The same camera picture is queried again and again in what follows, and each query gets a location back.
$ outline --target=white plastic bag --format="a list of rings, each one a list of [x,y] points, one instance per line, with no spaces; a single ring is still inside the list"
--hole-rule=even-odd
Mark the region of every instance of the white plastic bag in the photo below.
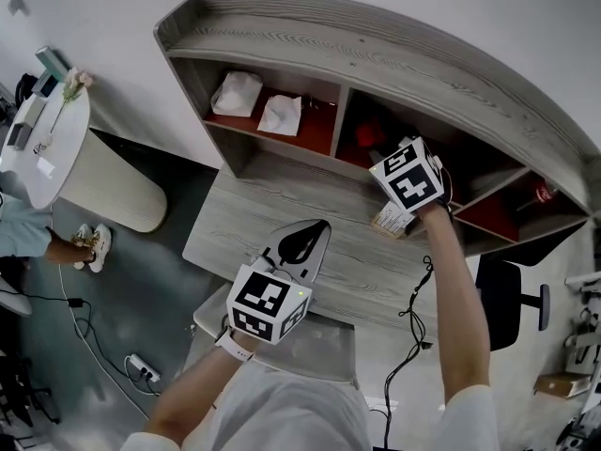
[[[301,97],[290,99],[284,95],[271,97],[265,105],[258,130],[296,135],[301,122]]]
[[[230,71],[210,100],[213,113],[219,116],[250,117],[262,86],[258,75]]]

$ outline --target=person's foot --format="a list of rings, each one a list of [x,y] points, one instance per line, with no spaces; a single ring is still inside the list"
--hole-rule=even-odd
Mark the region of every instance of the person's foot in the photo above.
[[[82,224],[82,226],[77,231],[77,234],[71,237],[71,242],[73,242],[78,247],[89,247],[89,239],[92,238],[93,234],[94,232],[92,231],[92,227],[90,227],[88,224]],[[80,271],[84,268],[84,265],[84,262],[75,262],[73,264],[73,267]]]
[[[104,265],[104,259],[111,250],[111,229],[106,225],[100,224],[94,231],[92,237],[92,251],[94,252],[94,260],[89,263],[92,272],[102,271]]]

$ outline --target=smartwatch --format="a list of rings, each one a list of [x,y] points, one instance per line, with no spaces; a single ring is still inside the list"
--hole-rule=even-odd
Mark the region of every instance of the smartwatch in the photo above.
[[[249,361],[254,356],[254,352],[246,350],[234,339],[232,339],[233,331],[234,330],[231,327],[225,326],[215,339],[215,346],[226,350],[239,361]]]

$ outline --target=sneaker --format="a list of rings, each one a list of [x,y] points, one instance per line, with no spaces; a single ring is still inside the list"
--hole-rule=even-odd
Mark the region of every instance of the sneaker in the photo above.
[[[82,226],[79,228],[79,230],[77,231],[77,234],[75,234],[74,236],[71,236],[71,243],[75,244],[77,247],[90,247],[90,239],[92,238],[92,235],[94,233],[92,232],[92,227],[90,227],[88,224],[82,224]],[[75,262],[73,264],[73,267],[75,269],[77,269],[78,271],[80,271],[81,269],[84,268],[85,263],[84,262]]]
[[[104,265],[104,259],[111,250],[111,230],[106,225],[100,224],[94,231],[92,243],[95,258],[89,263],[89,266],[92,272],[100,272]]]

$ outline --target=person's left arm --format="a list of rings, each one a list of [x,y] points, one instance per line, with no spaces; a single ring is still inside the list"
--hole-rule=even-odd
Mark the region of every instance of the person's left arm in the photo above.
[[[232,337],[250,352],[259,344],[243,333],[234,332]],[[242,364],[222,348],[213,350],[161,394],[144,431],[164,436],[181,447]]]

